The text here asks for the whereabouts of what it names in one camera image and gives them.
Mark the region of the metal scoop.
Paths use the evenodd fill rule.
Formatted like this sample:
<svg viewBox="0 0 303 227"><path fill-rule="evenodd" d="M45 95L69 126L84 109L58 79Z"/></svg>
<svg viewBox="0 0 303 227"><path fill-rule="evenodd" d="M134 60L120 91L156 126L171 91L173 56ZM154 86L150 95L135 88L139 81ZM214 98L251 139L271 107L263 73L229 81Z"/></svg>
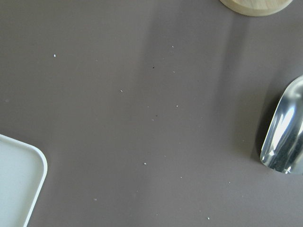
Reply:
<svg viewBox="0 0 303 227"><path fill-rule="evenodd" d="M262 144L262 164L289 175L303 174L303 77L281 95Z"/></svg>

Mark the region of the cream rectangular tray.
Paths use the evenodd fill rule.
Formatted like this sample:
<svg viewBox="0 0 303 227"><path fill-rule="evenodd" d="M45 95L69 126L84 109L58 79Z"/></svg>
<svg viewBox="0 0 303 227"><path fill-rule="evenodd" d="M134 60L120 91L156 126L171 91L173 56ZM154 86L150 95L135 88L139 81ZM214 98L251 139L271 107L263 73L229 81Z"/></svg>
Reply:
<svg viewBox="0 0 303 227"><path fill-rule="evenodd" d="M43 152L0 136L0 225L26 227L47 175Z"/></svg>

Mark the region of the wooden mug tree stand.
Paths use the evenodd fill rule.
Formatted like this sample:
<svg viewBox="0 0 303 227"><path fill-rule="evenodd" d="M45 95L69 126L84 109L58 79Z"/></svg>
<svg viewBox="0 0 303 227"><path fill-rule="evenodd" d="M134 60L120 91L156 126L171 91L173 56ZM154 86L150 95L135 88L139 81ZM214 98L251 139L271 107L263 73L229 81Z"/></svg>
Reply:
<svg viewBox="0 0 303 227"><path fill-rule="evenodd" d="M263 17L280 12L293 0L220 0L220 2L239 14Z"/></svg>

